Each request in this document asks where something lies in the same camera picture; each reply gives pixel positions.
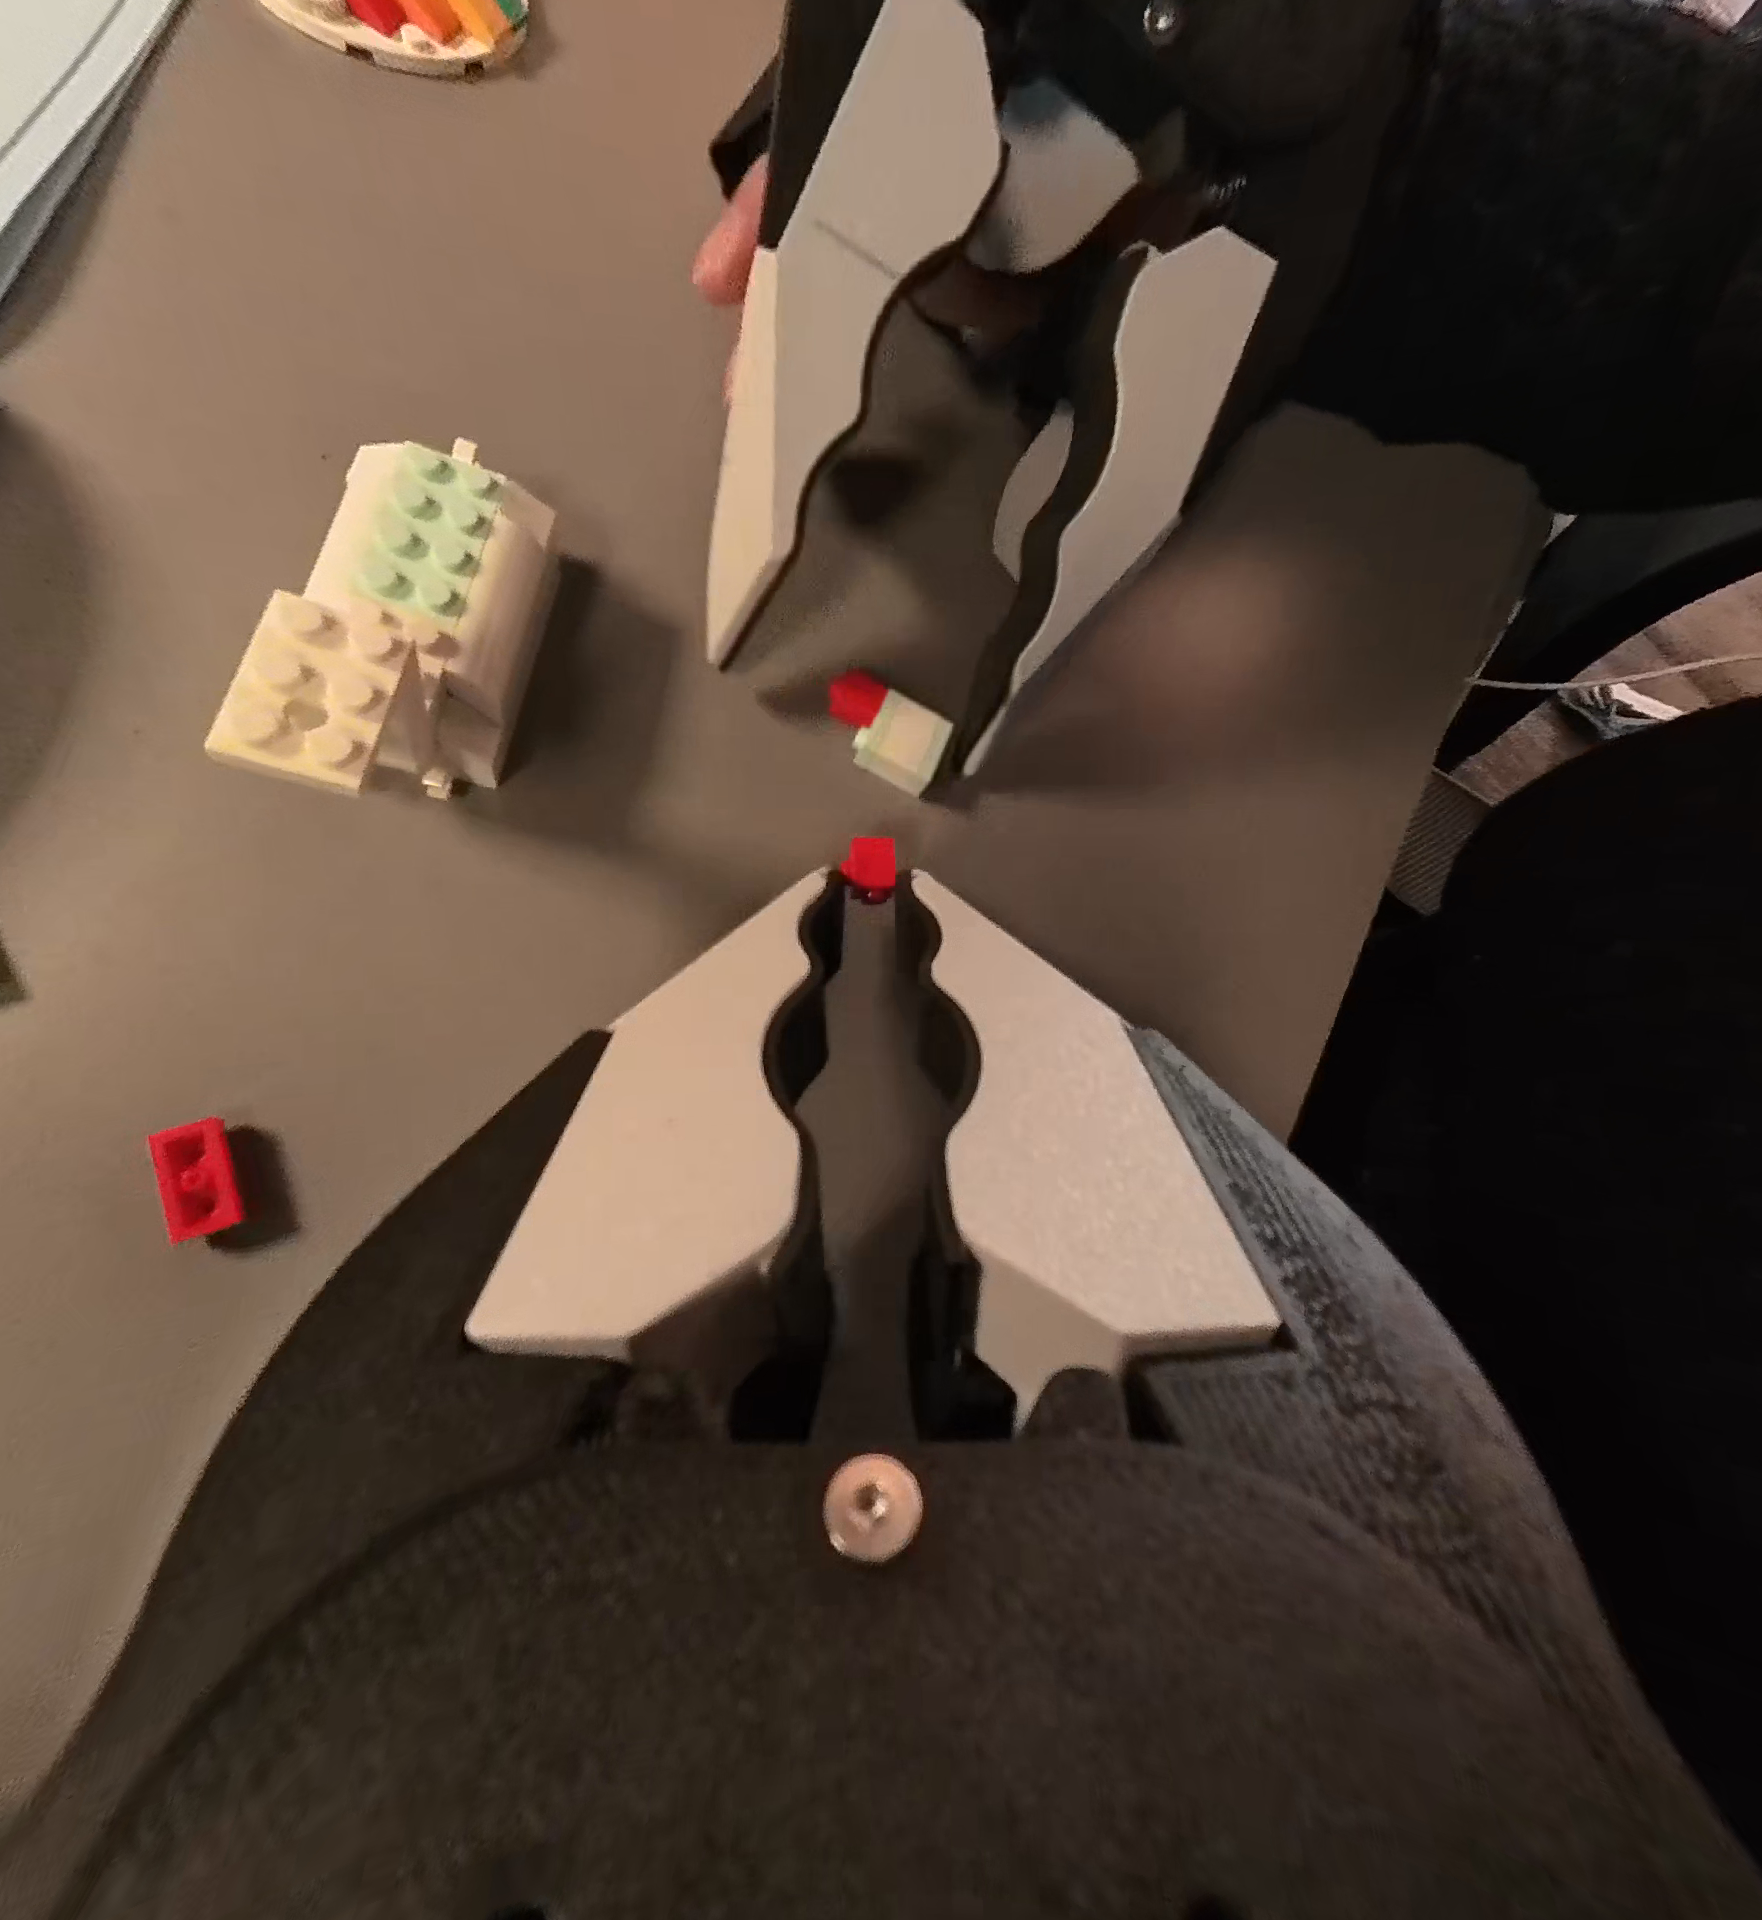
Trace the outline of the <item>lego instruction booklet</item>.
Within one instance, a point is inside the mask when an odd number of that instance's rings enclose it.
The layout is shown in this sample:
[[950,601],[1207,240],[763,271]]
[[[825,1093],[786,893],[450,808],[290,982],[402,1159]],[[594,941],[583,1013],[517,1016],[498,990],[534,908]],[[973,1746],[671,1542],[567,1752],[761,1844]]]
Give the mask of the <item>lego instruction booklet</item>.
[[176,2],[0,2],[0,303]]

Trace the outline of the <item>person's right hand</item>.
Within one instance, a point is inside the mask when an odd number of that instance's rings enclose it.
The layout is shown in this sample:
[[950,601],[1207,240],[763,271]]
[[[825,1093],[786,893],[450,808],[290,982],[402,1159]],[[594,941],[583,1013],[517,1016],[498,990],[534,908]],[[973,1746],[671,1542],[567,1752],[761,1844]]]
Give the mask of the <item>person's right hand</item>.
[[749,276],[758,249],[758,228],[767,185],[767,152],[761,152],[730,193],[724,212],[701,240],[694,257],[692,280],[701,301],[736,316],[749,291]]

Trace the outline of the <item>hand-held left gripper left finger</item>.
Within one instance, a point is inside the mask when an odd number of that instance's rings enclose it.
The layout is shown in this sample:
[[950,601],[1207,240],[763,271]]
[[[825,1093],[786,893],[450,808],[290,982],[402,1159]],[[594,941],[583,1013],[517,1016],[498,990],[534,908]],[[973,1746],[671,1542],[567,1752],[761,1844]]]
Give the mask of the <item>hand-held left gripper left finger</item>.
[[820,866],[607,1032],[465,1338],[692,1384],[738,1437],[804,1437],[834,1323],[818,1151],[840,878]]

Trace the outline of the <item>person's right forearm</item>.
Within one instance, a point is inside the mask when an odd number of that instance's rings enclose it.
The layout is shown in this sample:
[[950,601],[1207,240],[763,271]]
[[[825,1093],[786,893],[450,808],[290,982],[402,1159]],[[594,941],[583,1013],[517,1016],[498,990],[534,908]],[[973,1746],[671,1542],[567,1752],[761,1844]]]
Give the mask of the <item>person's right forearm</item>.
[[1509,462],[1565,514],[1762,499],[1762,33],[1430,3],[1279,392]]

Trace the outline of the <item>white lego build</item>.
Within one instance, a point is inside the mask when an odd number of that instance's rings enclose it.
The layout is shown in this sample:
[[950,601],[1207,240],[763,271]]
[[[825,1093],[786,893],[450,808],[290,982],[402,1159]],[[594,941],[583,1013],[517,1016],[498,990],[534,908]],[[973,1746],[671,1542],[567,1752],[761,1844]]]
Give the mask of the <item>white lego build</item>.
[[303,589],[274,590],[203,737],[216,763],[358,794],[502,784],[555,606],[555,510],[471,441],[360,446]]

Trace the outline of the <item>rainbow lego build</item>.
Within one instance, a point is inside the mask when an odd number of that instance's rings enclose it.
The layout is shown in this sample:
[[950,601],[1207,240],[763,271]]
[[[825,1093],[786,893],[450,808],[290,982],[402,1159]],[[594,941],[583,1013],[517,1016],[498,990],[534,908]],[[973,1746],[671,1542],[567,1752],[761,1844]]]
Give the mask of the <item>rainbow lego build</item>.
[[419,79],[465,81],[514,61],[528,2],[260,2],[301,38],[345,59]]

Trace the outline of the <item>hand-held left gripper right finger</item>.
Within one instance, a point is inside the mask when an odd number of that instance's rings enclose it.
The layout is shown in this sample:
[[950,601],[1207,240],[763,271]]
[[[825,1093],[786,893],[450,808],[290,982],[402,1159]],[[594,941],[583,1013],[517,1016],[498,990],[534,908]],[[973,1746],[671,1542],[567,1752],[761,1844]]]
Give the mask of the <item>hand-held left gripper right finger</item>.
[[1129,1022],[929,873],[900,886],[900,971],[941,1114],[922,1427],[1026,1427],[1063,1375],[1272,1349],[1282,1309]]

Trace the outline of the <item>pale green lego brick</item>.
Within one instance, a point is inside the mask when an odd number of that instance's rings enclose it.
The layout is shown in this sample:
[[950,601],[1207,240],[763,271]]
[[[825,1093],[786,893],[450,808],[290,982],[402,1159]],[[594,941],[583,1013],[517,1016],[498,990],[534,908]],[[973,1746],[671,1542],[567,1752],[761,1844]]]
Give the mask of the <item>pale green lego brick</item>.
[[889,690],[866,726],[854,734],[854,763],[894,791],[921,799],[941,774],[953,727],[934,707]]

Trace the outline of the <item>tan ribbed fabric band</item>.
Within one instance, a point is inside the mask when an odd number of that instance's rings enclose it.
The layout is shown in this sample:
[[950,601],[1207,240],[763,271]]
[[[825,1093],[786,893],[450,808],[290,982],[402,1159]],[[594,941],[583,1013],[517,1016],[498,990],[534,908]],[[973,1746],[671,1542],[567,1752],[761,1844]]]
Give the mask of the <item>tan ribbed fabric band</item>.
[[1431,914],[1494,805],[1660,720],[1762,698],[1762,504],[1557,533],[1444,734],[1382,914]]

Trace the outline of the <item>red lego plate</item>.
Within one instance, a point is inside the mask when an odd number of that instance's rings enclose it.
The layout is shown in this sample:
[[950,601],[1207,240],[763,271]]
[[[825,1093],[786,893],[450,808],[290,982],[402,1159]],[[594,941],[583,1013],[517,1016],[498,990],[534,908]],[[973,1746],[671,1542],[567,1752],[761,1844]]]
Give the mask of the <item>red lego plate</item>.
[[221,1116],[167,1128],[147,1135],[144,1146],[173,1247],[247,1220],[246,1190]]

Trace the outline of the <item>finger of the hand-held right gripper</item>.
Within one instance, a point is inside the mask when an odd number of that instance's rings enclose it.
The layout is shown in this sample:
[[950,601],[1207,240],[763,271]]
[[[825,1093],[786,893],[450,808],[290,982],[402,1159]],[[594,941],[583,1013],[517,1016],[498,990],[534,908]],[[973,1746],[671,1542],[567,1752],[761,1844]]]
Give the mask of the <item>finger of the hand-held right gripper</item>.
[[1026,517],[1007,613],[953,724],[973,777],[1021,690],[1173,533],[1273,277],[1243,240],[1126,247],[1080,343],[1054,482]]
[[965,238],[1003,168],[989,42],[962,2],[794,2],[772,68],[765,198],[708,543],[721,667],[858,425],[889,309]]

